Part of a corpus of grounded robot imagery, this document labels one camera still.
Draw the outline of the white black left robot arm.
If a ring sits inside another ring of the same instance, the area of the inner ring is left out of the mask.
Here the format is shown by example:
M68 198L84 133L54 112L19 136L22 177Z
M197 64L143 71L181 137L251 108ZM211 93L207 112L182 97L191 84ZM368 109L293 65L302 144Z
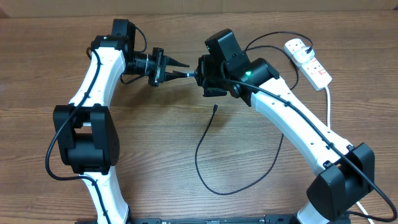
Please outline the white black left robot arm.
M55 136L45 157L50 169L50 153L57 145L62 162L70 166L73 180L82 180L95 205L95 223L132 223L131 210L124 200L116 175L120 142L109 107L118 82L123 75L136 80L147 77L151 86L177 78L187 78L182 72L166 72L166 66L183 64L166 56L155 47L150 55L134 49L139 28L127 19L115 19L109 35L98 35L86 53L91 62L85 78L67 105L57 105L53 111Z

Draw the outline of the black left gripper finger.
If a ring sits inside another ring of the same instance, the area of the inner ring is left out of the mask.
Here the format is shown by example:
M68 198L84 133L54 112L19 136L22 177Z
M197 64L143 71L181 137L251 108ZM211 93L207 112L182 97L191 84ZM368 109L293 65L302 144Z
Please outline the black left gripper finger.
M164 81L168 82L177 78L187 78L188 74L183 73L183 72L178 72L178 71L173 71L173 72L165 72L165 78Z
M188 68L189 67L189 65L181 63L181 62L178 62L177 60L175 60L175 59L173 59L173 58L171 58L169 56L167 56L167 65L175 66L175 67L183 67L183 68Z

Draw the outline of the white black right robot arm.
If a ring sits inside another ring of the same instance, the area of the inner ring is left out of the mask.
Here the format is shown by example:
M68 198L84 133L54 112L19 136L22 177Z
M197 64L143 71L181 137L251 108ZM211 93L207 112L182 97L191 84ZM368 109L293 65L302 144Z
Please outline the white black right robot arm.
M375 156L367 144L352 145L323 124L292 93L265 59L250 60L230 29L205 41L196 80L206 97L230 94L273 122L303 155L315 180L308 203L291 223L349 223L351 207L374 190Z

